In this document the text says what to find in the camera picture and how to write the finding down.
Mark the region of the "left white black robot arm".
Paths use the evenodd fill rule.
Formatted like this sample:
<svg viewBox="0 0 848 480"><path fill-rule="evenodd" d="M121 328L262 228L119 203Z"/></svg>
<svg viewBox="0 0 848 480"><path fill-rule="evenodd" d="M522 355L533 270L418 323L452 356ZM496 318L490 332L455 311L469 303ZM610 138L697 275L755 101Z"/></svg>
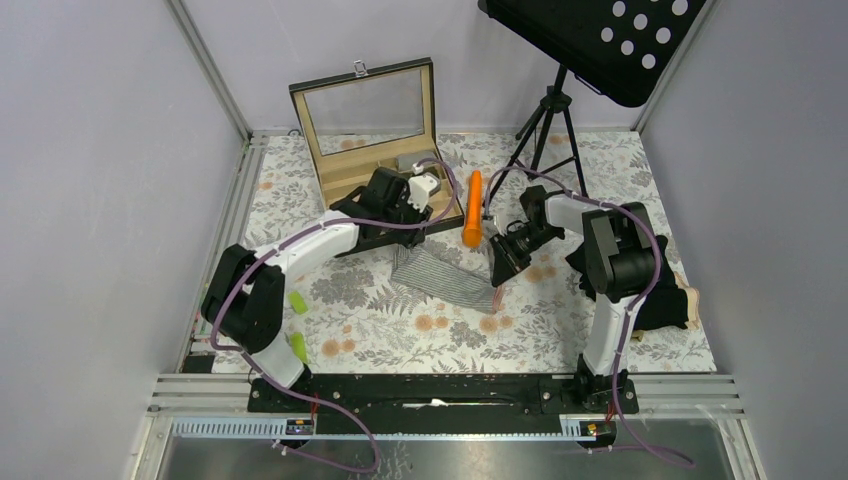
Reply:
<svg viewBox="0 0 848 480"><path fill-rule="evenodd" d="M282 408L301 409L311 387L301 377L307 367L284 332L289 284L343 254L422 242L423 226L433 212L429 201L440 189L433 173L408 175L379 167L366 184L332 203L312 226L281 245L227 247L201 303L201 317L275 380L271 395Z"/></svg>

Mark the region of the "grey striped underwear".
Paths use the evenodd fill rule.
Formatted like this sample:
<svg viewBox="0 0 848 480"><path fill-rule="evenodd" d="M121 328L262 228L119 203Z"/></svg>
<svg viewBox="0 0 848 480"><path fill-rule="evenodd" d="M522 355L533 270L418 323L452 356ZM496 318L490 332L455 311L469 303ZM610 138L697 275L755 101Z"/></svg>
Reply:
<svg viewBox="0 0 848 480"><path fill-rule="evenodd" d="M503 297L502 288L493 286L488 277L442 260L420 247L399 246L395 250L390 280L484 314L495 313Z"/></svg>

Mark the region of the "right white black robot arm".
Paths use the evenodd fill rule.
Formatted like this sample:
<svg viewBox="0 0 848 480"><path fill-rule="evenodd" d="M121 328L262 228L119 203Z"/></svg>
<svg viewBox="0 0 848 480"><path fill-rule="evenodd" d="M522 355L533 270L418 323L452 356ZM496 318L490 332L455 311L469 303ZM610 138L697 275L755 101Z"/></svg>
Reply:
<svg viewBox="0 0 848 480"><path fill-rule="evenodd" d="M520 197L525 220L488 239L491 282L498 287L531 264L532 254L566 232L582 236L585 275L595 313L569 393L583 410L617 410L627 382L625 347L645 297L662 270L662 255L640 203L623 206L576 192L529 187Z"/></svg>

